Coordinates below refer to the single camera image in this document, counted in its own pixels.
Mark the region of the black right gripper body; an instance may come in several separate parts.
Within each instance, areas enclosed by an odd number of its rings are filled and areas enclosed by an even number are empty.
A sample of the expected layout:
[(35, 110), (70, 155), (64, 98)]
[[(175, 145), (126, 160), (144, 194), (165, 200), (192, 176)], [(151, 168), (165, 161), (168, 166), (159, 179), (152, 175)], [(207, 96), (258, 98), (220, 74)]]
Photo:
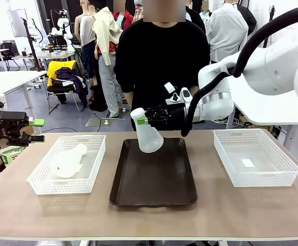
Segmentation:
[(185, 123), (187, 118), (187, 112), (185, 107), (180, 108), (168, 108), (165, 110), (166, 123)]

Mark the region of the mannequin with black jacket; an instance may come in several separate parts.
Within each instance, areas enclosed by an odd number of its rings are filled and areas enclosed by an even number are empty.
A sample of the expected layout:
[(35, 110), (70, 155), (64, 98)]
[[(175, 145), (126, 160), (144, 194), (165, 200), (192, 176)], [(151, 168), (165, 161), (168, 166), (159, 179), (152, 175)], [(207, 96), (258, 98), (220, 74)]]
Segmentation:
[(240, 4), (237, 4), (237, 9), (243, 16), (244, 20), (246, 21), (248, 25), (248, 35), (250, 35), (256, 28), (256, 19), (254, 15), (251, 13), (251, 11)]

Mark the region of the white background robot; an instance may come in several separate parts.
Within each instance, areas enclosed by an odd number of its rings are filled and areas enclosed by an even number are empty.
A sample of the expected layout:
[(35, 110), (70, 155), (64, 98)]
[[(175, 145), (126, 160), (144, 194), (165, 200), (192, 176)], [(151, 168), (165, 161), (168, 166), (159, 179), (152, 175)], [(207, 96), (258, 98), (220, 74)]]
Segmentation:
[(73, 34), (71, 32), (71, 24), (68, 18), (67, 10), (52, 9), (51, 18), (53, 23), (51, 35), (61, 36), (66, 40), (66, 42), (70, 43), (73, 39)]

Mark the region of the figure in red jacket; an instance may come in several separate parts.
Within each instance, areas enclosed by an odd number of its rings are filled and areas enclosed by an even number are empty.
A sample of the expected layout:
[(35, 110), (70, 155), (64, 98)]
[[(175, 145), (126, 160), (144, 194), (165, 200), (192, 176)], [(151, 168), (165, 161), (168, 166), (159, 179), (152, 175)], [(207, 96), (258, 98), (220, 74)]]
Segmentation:
[(133, 22), (133, 16), (128, 11), (125, 2), (114, 2), (112, 15), (121, 30), (125, 30)]

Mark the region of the green and white carton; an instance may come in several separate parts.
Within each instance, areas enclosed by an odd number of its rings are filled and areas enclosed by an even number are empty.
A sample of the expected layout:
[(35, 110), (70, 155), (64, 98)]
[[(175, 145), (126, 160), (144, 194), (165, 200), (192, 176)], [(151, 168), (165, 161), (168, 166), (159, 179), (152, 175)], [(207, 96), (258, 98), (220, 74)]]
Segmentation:
[(8, 146), (0, 150), (0, 154), (3, 158), (4, 164), (8, 165), (12, 163), (26, 147)]

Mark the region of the mannequin with white shirt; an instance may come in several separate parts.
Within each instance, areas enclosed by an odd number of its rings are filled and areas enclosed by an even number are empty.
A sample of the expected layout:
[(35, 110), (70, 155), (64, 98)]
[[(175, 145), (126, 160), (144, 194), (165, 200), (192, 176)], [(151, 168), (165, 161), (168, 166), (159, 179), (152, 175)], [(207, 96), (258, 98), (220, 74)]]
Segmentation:
[(237, 53), (247, 41), (248, 25), (232, 0), (214, 10), (206, 29), (212, 63)]

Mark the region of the white plastic conical flask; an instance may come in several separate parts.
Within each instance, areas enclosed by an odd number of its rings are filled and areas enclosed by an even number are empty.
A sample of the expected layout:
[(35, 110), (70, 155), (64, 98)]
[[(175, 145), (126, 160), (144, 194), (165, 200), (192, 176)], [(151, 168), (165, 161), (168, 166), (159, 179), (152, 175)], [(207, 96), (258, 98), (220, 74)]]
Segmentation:
[(131, 111), (130, 116), (135, 123), (140, 150), (144, 153), (153, 153), (162, 147), (164, 138), (155, 127), (149, 125), (145, 113), (143, 108), (137, 108)]
[(58, 178), (71, 178), (80, 171), (81, 159), (87, 150), (86, 145), (79, 143), (73, 149), (54, 154), (50, 160), (52, 173)]

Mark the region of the person in black jacket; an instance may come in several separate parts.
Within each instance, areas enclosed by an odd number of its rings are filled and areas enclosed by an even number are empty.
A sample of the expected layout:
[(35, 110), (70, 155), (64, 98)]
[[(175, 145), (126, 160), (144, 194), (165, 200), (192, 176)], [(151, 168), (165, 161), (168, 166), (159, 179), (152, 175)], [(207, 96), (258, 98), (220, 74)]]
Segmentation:
[(190, 9), (188, 6), (186, 6), (186, 20), (189, 20), (192, 23), (196, 24), (203, 30), (204, 33), (206, 33), (205, 25), (200, 15), (196, 11)]

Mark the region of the person in black shirt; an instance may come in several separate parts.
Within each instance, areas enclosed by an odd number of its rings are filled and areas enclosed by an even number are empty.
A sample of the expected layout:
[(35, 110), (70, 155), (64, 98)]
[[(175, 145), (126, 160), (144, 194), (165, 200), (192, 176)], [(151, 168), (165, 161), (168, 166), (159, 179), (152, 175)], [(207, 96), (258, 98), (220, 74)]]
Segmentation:
[(209, 64), (209, 44), (196, 24), (161, 27), (139, 20), (120, 36), (114, 71), (122, 92), (134, 91), (135, 109), (147, 110), (165, 104), (168, 82), (178, 90), (198, 90), (198, 72)]

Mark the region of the grey mannequin base plate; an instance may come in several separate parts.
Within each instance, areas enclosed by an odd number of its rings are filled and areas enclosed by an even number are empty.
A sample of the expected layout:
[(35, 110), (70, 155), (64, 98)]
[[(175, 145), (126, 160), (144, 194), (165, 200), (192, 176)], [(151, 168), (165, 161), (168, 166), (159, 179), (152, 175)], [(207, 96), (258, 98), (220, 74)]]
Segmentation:
[(85, 124), (86, 127), (109, 127), (113, 123), (113, 119), (90, 118)]

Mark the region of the dark purple garment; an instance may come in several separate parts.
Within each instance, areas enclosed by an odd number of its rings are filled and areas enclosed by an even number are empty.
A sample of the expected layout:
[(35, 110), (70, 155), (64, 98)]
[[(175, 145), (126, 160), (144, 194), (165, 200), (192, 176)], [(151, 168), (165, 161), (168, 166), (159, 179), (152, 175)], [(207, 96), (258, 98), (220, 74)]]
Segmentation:
[(65, 83), (72, 83), (76, 94), (78, 95), (83, 107), (87, 107), (87, 95), (88, 89), (86, 82), (76, 74), (75, 69), (68, 67), (62, 67), (55, 72), (56, 79), (62, 81), (62, 85), (66, 86)]

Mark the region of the black metal chair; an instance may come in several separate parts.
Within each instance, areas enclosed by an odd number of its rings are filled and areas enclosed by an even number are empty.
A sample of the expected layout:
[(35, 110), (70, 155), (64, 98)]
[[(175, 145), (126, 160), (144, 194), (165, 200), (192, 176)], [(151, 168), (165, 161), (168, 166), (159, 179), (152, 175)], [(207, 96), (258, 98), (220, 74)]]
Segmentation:
[[(76, 74), (86, 82), (86, 80), (84, 79), (84, 76), (82, 75), (78, 62), (74, 64), (73, 69), (75, 69)], [(53, 80), (52, 86), (47, 87), (49, 114), (52, 113), (60, 104), (65, 104), (67, 102), (67, 95), (69, 94), (72, 95), (74, 100), (76, 100), (76, 98), (78, 97), (72, 83), (66, 82), (65, 85), (66, 86), (63, 86), (62, 81), (56, 79), (56, 80)], [(80, 112), (86, 108), (86, 107), (85, 108), (83, 107), (82, 103), (78, 104), (76, 102), (75, 105)]]

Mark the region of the white perforated plastic basket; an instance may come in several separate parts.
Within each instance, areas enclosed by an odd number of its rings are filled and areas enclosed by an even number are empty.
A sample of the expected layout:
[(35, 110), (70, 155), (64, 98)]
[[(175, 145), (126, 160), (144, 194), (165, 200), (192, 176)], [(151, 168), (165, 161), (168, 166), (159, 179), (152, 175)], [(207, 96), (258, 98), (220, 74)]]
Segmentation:
[[(58, 178), (51, 171), (51, 158), (54, 154), (73, 149), (78, 144), (84, 144), (88, 148), (87, 154), (81, 159), (80, 171), (71, 178)], [(27, 182), (37, 195), (91, 193), (105, 150), (105, 135), (59, 137), (28, 176)]]
[[(214, 147), (236, 188), (289, 187), (298, 166), (262, 129), (214, 130)], [(245, 168), (250, 159), (255, 168)]]

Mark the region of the black office chair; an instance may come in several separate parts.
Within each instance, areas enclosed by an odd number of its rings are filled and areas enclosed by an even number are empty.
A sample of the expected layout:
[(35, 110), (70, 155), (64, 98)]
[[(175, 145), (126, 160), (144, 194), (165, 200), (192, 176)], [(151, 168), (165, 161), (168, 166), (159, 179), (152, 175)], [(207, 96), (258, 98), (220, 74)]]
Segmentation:
[(16, 48), (16, 44), (13, 42), (5, 42), (1, 44), (1, 49), (5, 49), (5, 51), (1, 52), (1, 55), (3, 58), (0, 58), (0, 62), (4, 61), (5, 65), (7, 66), (7, 70), (10, 70), (9, 61), (13, 61), (17, 67), (18, 70), (20, 70), (20, 66), (14, 61), (12, 58), (18, 56), (18, 51)]

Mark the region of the whiteboard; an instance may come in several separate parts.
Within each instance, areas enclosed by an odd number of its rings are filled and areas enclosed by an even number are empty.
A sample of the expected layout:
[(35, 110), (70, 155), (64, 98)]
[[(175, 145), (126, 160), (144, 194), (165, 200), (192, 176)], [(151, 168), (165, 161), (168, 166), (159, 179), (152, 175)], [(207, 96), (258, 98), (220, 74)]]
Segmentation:
[(14, 37), (26, 37), (26, 29), (23, 19), (27, 19), (27, 13), (25, 9), (8, 10), (8, 16)]

